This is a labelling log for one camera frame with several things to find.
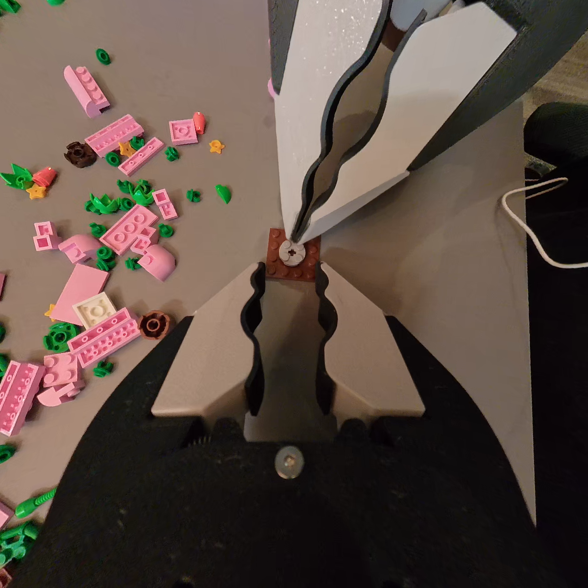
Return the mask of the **cream square toy plate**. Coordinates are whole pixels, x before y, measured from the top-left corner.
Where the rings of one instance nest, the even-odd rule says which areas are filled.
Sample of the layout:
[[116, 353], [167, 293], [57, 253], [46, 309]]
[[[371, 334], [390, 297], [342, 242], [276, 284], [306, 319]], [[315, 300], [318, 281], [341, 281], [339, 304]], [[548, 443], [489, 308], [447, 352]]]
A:
[[72, 310], [85, 329], [92, 328], [117, 312], [114, 304], [104, 291], [73, 304]]

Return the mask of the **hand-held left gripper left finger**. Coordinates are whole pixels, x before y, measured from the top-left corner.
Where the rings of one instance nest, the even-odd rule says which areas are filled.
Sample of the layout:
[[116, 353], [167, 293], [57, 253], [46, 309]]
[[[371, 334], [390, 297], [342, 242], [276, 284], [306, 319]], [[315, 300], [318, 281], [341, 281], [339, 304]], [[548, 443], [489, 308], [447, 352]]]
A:
[[259, 342], [266, 266], [253, 263], [193, 315], [152, 406], [156, 417], [256, 416], [264, 395]]

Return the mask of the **green toy stem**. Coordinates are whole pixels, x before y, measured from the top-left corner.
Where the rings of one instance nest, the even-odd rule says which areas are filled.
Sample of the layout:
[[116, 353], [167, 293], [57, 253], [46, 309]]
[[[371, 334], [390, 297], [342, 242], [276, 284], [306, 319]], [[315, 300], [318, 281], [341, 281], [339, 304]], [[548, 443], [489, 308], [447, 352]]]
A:
[[33, 496], [22, 501], [16, 506], [14, 516], [16, 518], [26, 518], [30, 516], [41, 505], [52, 500], [55, 497], [56, 491], [57, 486], [39, 496]]

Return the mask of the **reddish brown round toy brick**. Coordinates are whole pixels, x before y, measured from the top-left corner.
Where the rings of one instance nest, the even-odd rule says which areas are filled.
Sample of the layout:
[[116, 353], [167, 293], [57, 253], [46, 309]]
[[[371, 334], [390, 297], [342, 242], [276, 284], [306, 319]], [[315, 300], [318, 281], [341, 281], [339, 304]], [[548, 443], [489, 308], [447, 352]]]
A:
[[138, 320], [141, 337], [151, 341], [159, 341], [164, 338], [174, 325], [173, 317], [160, 310], [150, 311]]

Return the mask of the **pile of pink toy bricks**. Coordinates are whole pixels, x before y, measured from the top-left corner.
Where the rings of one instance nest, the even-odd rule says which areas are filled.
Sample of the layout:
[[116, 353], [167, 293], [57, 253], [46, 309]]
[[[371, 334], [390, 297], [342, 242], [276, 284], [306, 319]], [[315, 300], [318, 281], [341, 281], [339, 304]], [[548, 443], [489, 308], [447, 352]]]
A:
[[[86, 372], [104, 378], [112, 371], [112, 355], [139, 336], [138, 320], [146, 313], [112, 300], [107, 282], [112, 269], [126, 256], [130, 270], [143, 268], [162, 281], [175, 268], [171, 250], [160, 240], [173, 234], [168, 220], [177, 218], [165, 190], [145, 179], [133, 183], [129, 175], [156, 157], [164, 142], [149, 130], [144, 138], [145, 115], [126, 114], [106, 129], [92, 132], [87, 143], [105, 164], [119, 167], [122, 194], [90, 194], [79, 198], [76, 189], [58, 196], [56, 209], [45, 205], [33, 210], [26, 189], [34, 183], [26, 166], [13, 165], [1, 175], [6, 186], [27, 196], [19, 203], [5, 199], [1, 189], [1, 288], [5, 270], [11, 280], [9, 305], [1, 310], [1, 529], [25, 519], [14, 516], [22, 501], [57, 486], [60, 474], [37, 488], [22, 492], [17, 486], [24, 474], [22, 431], [31, 410], [61, 406], [73, 401], [86, 386]], [[136, 152], [121, 157], [120, 142]], [[72, 305], [106, 292], [117, 312], [85, 329]], [[44, 316], [50, 304], [56, 322]]]

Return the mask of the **dark brown round toy plate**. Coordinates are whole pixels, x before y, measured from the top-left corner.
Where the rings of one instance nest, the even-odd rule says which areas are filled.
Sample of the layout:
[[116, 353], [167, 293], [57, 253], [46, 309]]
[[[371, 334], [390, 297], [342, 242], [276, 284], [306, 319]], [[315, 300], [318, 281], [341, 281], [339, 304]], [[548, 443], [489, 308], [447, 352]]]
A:
[[66, 146], [64, 157], [71, 165], [78, 169], [87, 168], [93, 165], [98, 159], [96, 152], [87, 143], [81, 142], [69, 143]]

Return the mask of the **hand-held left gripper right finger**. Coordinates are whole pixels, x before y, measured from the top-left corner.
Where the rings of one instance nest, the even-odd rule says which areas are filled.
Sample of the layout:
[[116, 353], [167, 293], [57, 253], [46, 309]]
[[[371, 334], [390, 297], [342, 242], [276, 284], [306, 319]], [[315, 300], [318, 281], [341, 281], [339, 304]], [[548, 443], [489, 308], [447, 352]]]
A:
[[316, 264], [316, 398], [334, 417], [420, 417], [425, 407], [384, 312], [327, 263]]

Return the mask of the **grey round toy plate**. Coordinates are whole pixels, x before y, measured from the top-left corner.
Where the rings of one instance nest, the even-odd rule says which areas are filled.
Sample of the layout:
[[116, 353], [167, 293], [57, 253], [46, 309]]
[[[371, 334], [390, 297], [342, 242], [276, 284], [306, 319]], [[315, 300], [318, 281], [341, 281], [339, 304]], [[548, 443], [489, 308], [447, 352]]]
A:
[[306, 249], [303, 244], [286, 239], [279, 246], [278, 255], [284, 266], [294, 268], [304, 261]]

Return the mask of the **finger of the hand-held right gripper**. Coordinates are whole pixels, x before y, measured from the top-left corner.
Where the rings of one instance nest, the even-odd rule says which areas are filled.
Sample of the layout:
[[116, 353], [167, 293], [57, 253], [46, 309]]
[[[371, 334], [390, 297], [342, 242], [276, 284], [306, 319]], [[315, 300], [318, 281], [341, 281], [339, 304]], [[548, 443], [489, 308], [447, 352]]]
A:
[[386, 69], [370, 127], [342, 154], [299, 241], [328, 231], [409, 175], [409, 166], [516, 37], [484, 2], [441, 17], [423, 8]]
[[374, 56], [390, 1], [297, 1], [279, 18], [291, 24], [275, 43], [275, 128], [284, 228], [302, 239], [313, 201], [313, 180], [333, 147], [334, 113], [349, 83]]

